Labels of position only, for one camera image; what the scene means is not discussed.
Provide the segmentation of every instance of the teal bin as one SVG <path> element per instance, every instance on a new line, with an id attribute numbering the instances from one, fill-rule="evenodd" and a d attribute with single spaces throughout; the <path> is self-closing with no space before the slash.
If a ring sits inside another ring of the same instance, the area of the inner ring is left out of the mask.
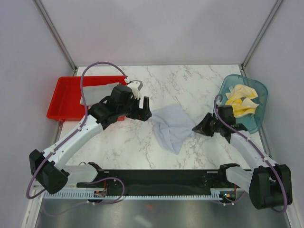
<path id="1" fill-rule="evenodd" d="M 229 87 L 234 87 L 237 84 L 244 84 L 255 89 L 258 95 L 257 98 L 252 99 L 254 103 L 259 104 L 256 108 L 255 114 L 248 114 L 243 117 L 236 118 L 236 122 L 243 124 L 248 129 L 248 132 L 252 134 L 257 132 L 262 126 L 268 91 L 265 85 L 256 80 L 252 80 L 241 75 L 228 75 L 224 79 L 219 91 L 219 94 L 223 96 L 221 105 L 225 105 L 227 101 L 226 93 L 230 92 Z"/>

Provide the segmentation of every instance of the robotic arm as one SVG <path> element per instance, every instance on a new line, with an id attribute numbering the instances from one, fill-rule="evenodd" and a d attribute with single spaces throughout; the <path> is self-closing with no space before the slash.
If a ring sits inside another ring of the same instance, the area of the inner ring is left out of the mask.
<path id="1" fill-rule="evenodd" d="M 46 155 L 54 153 L 56 146 L 65 142 L 54 155 L 49 157 L 36 176 L 36 180 L 50 194 L 57 193 L 67 183 L 76 184 L 84 181 L 93 181 L 97 176 L 100 168 L 93 162 L 82 166 L 65 165 L 92 137 L 105 130 L 110 124 L 117 122 L 121 116 L 141 121 L 146 121 L 151 117 L 148 97 L 144 97 L 143 108 L 139 108 L 139 91 L 142 86 L 141 81 L 133 81 L 127 86 L 117 85 L 110 96 L 105 97 L 88 110 L 88 116 L 82 127 L 80 126 L 85 117 L 60 141 L 46 148 L 43 152 L 34 150 L 29 155 L 30 168 L 33 175 L 38 166 L 45 160 Z"/>
<path id="2" fill-rule="evenodd" d="M 193 131 L 211 137 L 214 133 L 220 133 L 226 138 L 228 143 L 241 153 L 251 168 L 251 171 L 246 171 L 235 163 L 221 165 L 219 169 L 221 180 L 234 183 L 249 193 L 251 202 L 257 209 L 282 206 L 284 204 L 283 192 L 281 191 L 274 172 L 269 167 L 269 165 L 271 165 L 283 183 L 287 204 L 290 205 L 292 203 L 292 186 L 289 168 L 285 164 L 277 164 L 277 162 L 268 157 L 258 145 L 251 141 L 261 152 L 261 154 L 257 153 L 256 148 L 248 141 L 250 140 L 250 134 L 246 127 L 241 123 L 236 123 L 232 106 L 219 106 L 217 109 L 221 119 L 230 127 L 243 134 L 247 140 L 239 133 L 235 133 L 225 126 L 216 117 L 215 113 L 207 113 L 205 118 L 193 128 Z"/>

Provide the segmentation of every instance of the white wall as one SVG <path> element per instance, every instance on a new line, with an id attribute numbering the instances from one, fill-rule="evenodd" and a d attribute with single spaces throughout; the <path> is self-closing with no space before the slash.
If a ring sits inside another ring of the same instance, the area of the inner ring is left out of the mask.
<path id="1" fill-rule="evenodd" d="M 0 227 L 21 226 L 28 200 L 29 153 L 51 143 L 46 113 L 58 77 L 70 75 L 31 0 L 0 7 Z"/>
<path id="2" fill-rule="evenodd" d="M 294 204 L 304 212 L 304 1 L 284 1 L 246 72 L 268 88 L 264 124 L 271 153 L 292 172 Z"/>
<path id="3" fill-rule="evenodd" d="M 238 64 L 276 0 L 42 0 L 78 66 Z"/>

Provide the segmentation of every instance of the marble table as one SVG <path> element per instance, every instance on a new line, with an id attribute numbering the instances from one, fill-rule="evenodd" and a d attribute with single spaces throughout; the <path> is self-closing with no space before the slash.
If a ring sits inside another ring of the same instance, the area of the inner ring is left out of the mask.
<path id="1" fill-rule="evenodd" d="M 178 103 L 195 123 L 213 111 L 213 100 L 224 78 L 240 74 L 238 65 L 122 66 L 130 79 L 143 82 L 142 96 L 150 97 L 151 111 Z M 80 76 L 85 67 L 80 67 Z M 120 75 L 110 66 L 95 66 L 87 76 Z M 60 137 L 77 122 L 65 122 Z M 249 166 L 240 153 L 218 133 L 206 137 L 197 133 L 187 138 L 178 155 L 163 150 L 153 133 L 153 122 L 125 119 L 110 125 L 88 141 L 67 163 L 95 162 L 103 169 L 218 169 L 235 162 Z M 262 147 L 259 134 L 251 138 Z"/>

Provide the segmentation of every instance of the tabletop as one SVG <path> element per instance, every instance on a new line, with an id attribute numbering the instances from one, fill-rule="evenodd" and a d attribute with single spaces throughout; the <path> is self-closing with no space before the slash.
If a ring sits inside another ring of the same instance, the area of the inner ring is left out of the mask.
<path id="1" fill-rule="evenodd" d="M 80 67 L 80 76 L 85 67 Z M 142 96 L 150 98 L 150 110 L 180 104 L 198 124 L 207 112 L 213 111 L 213 100 L 224 78 L 240 74 L 238 65 L 174 65 L 122 66 L 131 80 L 141 80 Z M 111 66 L 95 66 L 86 76 L 120 75 Z M 60 138 L 78 122 L 64 122 Z M 252 134 L 260 147 L 258 133 Z M 207 137 L 194 133 L 188 137 L 178 155 L 160 147 L 153 132 L 153 121 L 141 122 L 126 118 L 110 125 L 89 140 L 68 161 L 67 165 L 95 162 L 103 169 L 218 169 L 221 164 L 249 166 L 225 138 L 216 133 Z"/>

